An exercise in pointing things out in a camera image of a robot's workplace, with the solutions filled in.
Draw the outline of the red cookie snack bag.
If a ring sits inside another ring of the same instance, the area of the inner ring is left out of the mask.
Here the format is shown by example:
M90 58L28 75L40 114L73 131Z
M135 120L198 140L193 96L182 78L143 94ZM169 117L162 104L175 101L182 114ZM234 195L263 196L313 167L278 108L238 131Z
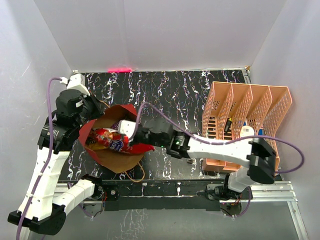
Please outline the red cookie snack bag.
M87 137L86 144L92 150L110 149L116 152L134 154L132 146L129 146L128 137L122 136L117 130L111 128L92 129Z

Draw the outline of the red brown paper bag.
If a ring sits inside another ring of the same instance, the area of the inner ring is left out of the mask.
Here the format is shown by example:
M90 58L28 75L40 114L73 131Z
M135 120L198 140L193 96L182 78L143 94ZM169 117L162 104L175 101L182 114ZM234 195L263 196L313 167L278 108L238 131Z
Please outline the red brown paper bag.
M117 104L107 107L104 115L90 120L79 131L79 142L88 154L100 165L116 174L124 173L139 166L140 179L130 178L135 183L145 178L145 170L140 163L144 154L154 151L150 144L138 143L130 146L129 137L121 135L117 128L121 120L135 122L137 111L132 104Z

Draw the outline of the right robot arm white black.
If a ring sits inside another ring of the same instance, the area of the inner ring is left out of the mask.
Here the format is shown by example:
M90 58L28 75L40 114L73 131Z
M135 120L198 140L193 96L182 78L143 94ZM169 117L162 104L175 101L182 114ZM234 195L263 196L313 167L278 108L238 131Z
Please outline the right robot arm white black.
M176 159L215 159L240 165L226 175L223 185L207 190L207 195L215 200L237 199L251 185L275 182L276 153L263 138L248 137L235 142L204 138L177 131L163 119L151 120L148 127L135 122L124 127L132 145L164 148L167 155Z

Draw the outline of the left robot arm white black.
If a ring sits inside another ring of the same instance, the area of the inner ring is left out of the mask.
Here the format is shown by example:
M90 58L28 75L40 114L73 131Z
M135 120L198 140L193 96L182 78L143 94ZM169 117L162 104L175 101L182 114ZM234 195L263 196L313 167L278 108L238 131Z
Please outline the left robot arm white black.
M103 104L88 90L63 90L55 100L56 110L48 117L38 139L37 159L32 178L20 207L9 213L8 222L41 235L56 235L67 215L87 198L99 199L103 187L98 177L84 175L66 192L55 196L65 161L80 130L103 115Z

